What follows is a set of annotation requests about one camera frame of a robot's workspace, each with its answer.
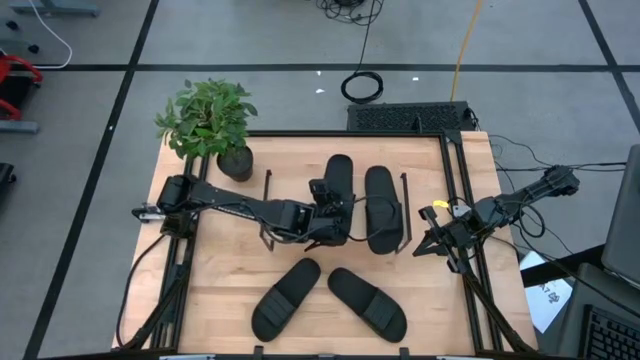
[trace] yellow tag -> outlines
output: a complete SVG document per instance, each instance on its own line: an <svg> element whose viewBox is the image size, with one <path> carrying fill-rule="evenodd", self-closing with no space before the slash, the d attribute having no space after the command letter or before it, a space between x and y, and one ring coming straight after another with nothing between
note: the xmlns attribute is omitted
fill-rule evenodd
<svg viewBox="0 0 640 360"><path fill-rule="evenodd" d="M443 207L445 209L449 208L449 203L446 201L442 201L442 200L434 200L433 201L433 206L439 206L439 207Z"/></svg>

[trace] potted plant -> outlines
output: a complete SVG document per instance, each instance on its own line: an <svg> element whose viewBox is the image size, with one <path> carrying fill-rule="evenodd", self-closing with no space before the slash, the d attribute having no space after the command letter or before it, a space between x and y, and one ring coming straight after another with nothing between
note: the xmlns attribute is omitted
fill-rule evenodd
<svg viewBox="0 0 640 360"><path fill-rule="evenodd" d="M185 156L218 155L220 170L235 181L247 181L253 174L253 153L247 147L247 121L257 116L256 108L242 102L251 94L240 84L209 79L191 83L169 99L165 115L156 115L158 137L183 159Z"/></svg>

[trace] yellow cable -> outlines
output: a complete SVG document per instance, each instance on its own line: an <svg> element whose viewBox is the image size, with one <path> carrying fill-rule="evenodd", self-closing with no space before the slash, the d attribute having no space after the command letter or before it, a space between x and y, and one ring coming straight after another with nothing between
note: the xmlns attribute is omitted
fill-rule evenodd
<svg viewBox="0 0 640 360"><path fill-rule="evenodd" d="M464 36L464 42L462 43L462 48L460 49L460 55L458 56L458 62L456 63L456 72L453 74L453 86L451 87L451 98L449 101L453 101L456 96L456 89L458 88L458 73L460 72L460 63L462 62L462 57L464 56L464 51L467 48L467 44L469 43L469 38L471 37L471 33L473 32L473 27L476 24L476 19L478 18L478 14L480 13L480 9L482 8L482 0L478 0L476 4L476 9L473 11L473 16L471 17L471 23L469 24L469 28L467 29L467 35Z"/></svg>

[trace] white paper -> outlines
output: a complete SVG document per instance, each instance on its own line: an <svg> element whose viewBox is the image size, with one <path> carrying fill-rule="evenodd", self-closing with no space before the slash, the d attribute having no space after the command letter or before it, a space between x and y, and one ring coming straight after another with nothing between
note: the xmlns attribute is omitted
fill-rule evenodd
<svg viewBox="0 0 640 360"><path fill-rule="evenodd" d="M543 264L544 262L544 259L538 253L530 251L520 262L520 270ZM538 331L544 333L547 330L553 319L571 297L572 290L571 286L562 279L525 289L531 320Z"/></svg>

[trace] black plant pot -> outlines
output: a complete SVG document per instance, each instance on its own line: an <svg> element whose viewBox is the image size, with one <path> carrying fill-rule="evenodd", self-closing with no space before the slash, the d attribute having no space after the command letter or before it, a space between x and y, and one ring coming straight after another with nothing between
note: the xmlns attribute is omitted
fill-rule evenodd
<svg viewBox="0 0 640 360"><path fill-rule="evenodd" d="M253 175L253 153L246 146L218 155L216 163L225 175L237 182L247 181Z"/></svg>

